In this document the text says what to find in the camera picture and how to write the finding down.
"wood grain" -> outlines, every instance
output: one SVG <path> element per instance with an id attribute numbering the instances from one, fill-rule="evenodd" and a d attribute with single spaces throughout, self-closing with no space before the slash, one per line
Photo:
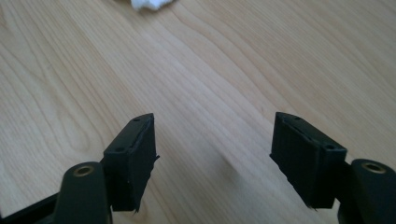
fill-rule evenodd
<path id="1" fill-rule="evenodd" d="M 276 111 L 396 168 L 392 0 L 1 1 L 0 208 L 153 112 L 157 150 L 138 214 L 115 223 L 337 223 L 307 209 L 268 155 Z"/>

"black clamp jaw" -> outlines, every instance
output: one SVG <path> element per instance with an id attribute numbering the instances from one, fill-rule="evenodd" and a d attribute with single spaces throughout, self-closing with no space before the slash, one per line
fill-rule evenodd
<path id="1" fill-rule="evenodd" d="M 73 166 L 64 174 L 59 193 L 0 218 L 0 224 L 112 223 L 111 210 L 139 211 L 158 158 L 153 114 L 132 119 L 100 162 Z"/>
<path id="2" fill-rule="evenodd" d="M 396 174 L 377 161 L 345 162 L 347 150 L 305 120 L 276 113 L 270 157 L 310 208 L 340 202 L 340 223 L 396 223 Z"/>

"white tissue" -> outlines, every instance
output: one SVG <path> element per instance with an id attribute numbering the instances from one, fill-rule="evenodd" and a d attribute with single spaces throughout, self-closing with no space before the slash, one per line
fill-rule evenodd
<path id="1" fill-rule="evenodd" d="M 171 3 L 173 0 L 131 0 L 132 7 L 135 10 L 140 10 L 142 7 L 147 7 L 151 10 L 158 10 L 165 4 Z"/>

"white paper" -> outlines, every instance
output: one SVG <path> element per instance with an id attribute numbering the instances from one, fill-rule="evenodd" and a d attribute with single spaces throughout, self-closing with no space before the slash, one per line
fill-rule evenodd
<path id="1" fill-rule="evenodd" d="M 140 10 L 142 7 L 158 10 L 163 5 L 171 3 L 172 1 L 173 0 L 131 0 L 131 3 L 135 10 Z"/>

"light wood surface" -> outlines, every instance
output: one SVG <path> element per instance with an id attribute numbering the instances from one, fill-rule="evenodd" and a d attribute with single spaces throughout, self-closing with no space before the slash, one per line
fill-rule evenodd
<path id="1" fill-rule="evenodd" d="M 156 119 L 138 214 L 115 223 L 337 223 L 269 158 L 276 111 L 396 168 L 396 2 L 0 3 L 0 208 L 59 190 L 129 119 Z"/>

